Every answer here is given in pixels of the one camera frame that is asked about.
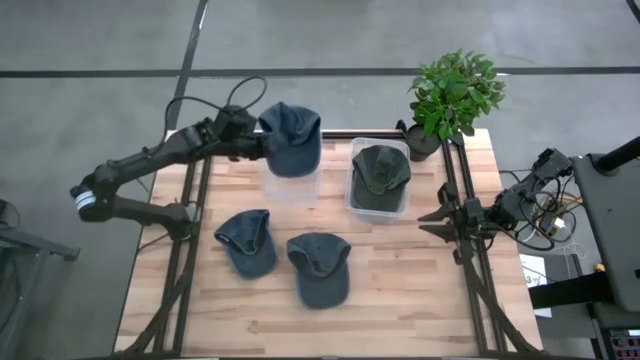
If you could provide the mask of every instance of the gray floor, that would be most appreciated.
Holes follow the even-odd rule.
[[[0,71],[179,69],[196,6],[0,0]],[[194,68],[412,67],[459,47],[497,66],[639,66],[640,24],[623,0],[210,0]],[[503,169],[529,167],[546,147],[584,154],[640,133],[640,75],[504,79],[502,111],[478,121]],[[191,79],[186,93],[223,102],[236,81]],[[389,128],[410,117],[409,85],[392,76],[270,78],[252,112],[282,100],[317,110],[325,128]],[[82,247],[76,263],[50,262],[21,359],[110,352],[140,227],[82,223],[68,191],[106,159],[156,143],[175,86],[173,78],[0,79],[0,197],[18,206],[29,231]],[[243,89],[237,102],[255,91]],[[185,104],[178,126],[206,115],[215,113]],[[148,196],[135,183],[121,194]],[[598,253],[578,215],[589,271]],[[559,341],[545,346],[582,354]]]

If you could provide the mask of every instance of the paper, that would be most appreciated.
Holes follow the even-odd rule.
[[[531,255],[520,255],[520,262],[522,263],[522,270],[524,271],[524,278],[527,280],[527,287],[538,285],[546,285],[547,278],[543,275],[547,275],[544,268],[544,258]],[[537,309],[533,311],[537,316],[551,317],[551,309]]]

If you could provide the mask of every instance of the clear plastic bin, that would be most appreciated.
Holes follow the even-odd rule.
[[[351,159],[353,159],[362,149],[374,146],[374,145],[386,145],[394,147],[404,154],[407,158],[407,162],[409,161],[409,146],[402,141],[397,140],[382,140],[382,139],[372,139],[372,138],[355,138],[351,141]],[[394,220],[402,218],[406,215],[409,209],[409,185],[411,181],[409,181],[402,193],[402,200],[400,202],[400,207],[398,208],[398,212],[387,212],[387,211],[376,211],[376,210],[365,210],[354,208],[351,205],[351,183],[353,181],[353,162],[349,161],[349,171],[347,171],[347,182],[345,187],[345,196],[344,196],[344,206],[349,209],[353,214],[355,214],[358,218],[368,223],[373,224],[384,224],[390,223]]]
[[[314,206],[320,192],[320,165],[309,175],[283,178],[274,175],[265,161],[264,193],[292,205]]]

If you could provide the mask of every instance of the butcher block tabletop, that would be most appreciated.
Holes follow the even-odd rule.
[[[183,356],[477,355],[462,267],[452,257],[455,245],[419,230],[416,220],[439,207],[436,192],[447,181],[441,151],[424,162],[411,162],[407,214],[388,225],[371,225],[354,217],[344,205],[350,143],[324,140],[319,196],[306,204],[292,205],[264,193],[268,171],[264,160],[232,163],[222,157],[213,159]],[[476,195],[489,206],[502,184],[488,131],[476,130],[474,137],[465,138],[465,144]],[[185,172],[184,165],[158,171],[152,203],[165,205],[180,198]],[[275,270],[257,280],[240,278],[213,237],[227,219],[249,209],[270,211],[279,257]],[[140,245],[164,232],[158,225],[145,228]],[[333,233],[352,245],[348,257],[351,290],[340,306],[310,310],[298,298],[286,242],[307,232]],[[170,249],[171,240],[166,238],[136,257],[115,350],[129,346],[158,309]],[[516,243],[497,236],[489,260],[498,302],[525,338],[541,348]],[[166,347],[173,339],[175,308]],[[489,348],[495,349],[486,308],[483,317]]]

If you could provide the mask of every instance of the baseball cap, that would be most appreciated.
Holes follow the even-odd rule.
[[[320,115],[302,106],[279,102],[258,118],[275,150],[267,156],[269,170],[280,177],[311,174],[320,163]]]
[[[311,309],[342,304],[349,295],[347,257],[351,245],[328,233],[307,233],[287,242],[287,256],[296,268],[298,295]]]
[[[269,210],[248,210],[222,224],[214,237],[225,245],[229,260],[238,275],[256,279],[276,267],[276,254],[269,231]]]
[[[391,146],[374,145],[353,158],[353,207],[396,212],[411,180],[407,157]]]

